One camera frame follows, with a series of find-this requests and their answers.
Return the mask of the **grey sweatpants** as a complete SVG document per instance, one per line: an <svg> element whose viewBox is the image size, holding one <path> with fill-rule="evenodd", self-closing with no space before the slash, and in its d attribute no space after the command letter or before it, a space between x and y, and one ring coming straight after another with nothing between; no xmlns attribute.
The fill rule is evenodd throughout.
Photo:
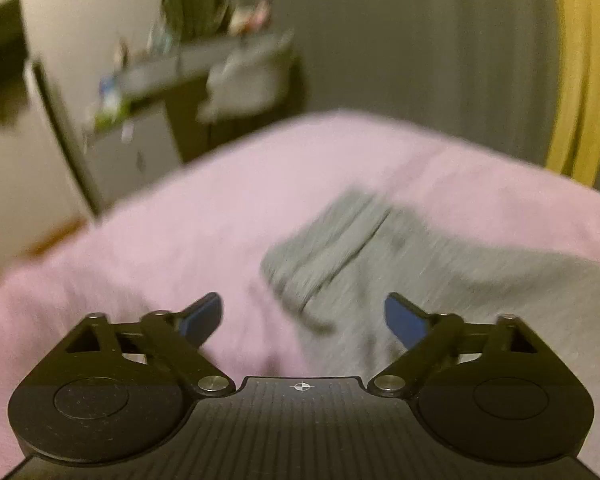
<svg viewBox="0 0 600 480"><path fill-rule="evenodd" d="M595 419L582 456L600 473L600 264L463 240L353 190L271 248L261 270L321 375L368 379L400 356L384 313L393 292L469 322L519 316L592 394Z"/></svg>

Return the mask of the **grey dresser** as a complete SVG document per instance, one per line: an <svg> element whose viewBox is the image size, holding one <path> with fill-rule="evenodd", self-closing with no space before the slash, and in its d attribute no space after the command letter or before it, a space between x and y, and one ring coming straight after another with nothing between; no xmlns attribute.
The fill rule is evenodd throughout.
<svg viewBox="0 0 600 480"><path fill-rule="evenodd" d="M99 206L107 208L220 145L274 122L284 114L288 96L257 116L203 124L199 105L208 99L212 66L223 63L244 41L266 35L197 41L148 60L114 76L114 91L129 114L107 127L84 134L88 172Z"/></svg>

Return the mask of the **yellow curtain strip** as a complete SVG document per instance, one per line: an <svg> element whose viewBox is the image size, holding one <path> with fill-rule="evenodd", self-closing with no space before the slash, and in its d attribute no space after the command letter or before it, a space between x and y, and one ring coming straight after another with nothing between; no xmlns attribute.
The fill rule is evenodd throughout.
<svg viewBox="0 0 600 480"><path fill-rule="evenodd" d="M557 108L545 168L592 188L600 171L600 0L556 0Z"/></svg>

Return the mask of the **grey curtain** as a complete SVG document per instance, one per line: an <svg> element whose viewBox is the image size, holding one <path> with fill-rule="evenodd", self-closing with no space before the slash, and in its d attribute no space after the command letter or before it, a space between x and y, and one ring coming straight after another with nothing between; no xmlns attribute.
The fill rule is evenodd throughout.
<svg viewBox="0 0 600 480"><path fill-rule="evenodd" d="M556 0L271 2L274 24L294 31L306 110L366 110L546 159Z"/></svg>

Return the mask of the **pink plush blanket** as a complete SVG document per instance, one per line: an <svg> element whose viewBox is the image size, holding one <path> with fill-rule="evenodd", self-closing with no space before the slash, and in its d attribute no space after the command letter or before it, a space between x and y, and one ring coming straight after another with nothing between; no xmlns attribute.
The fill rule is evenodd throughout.
<svg viewBox="0 0 600 480"><path fill-rule="evenodd" d="M405 122L316 114L221 148L0 276L0 478L21 460L6 408L87 313L134 321L207 292L224 302L204 352L235 380L321 375L266 281L266 253L358 190L451 236L600 264L600 193Z"/></svg>

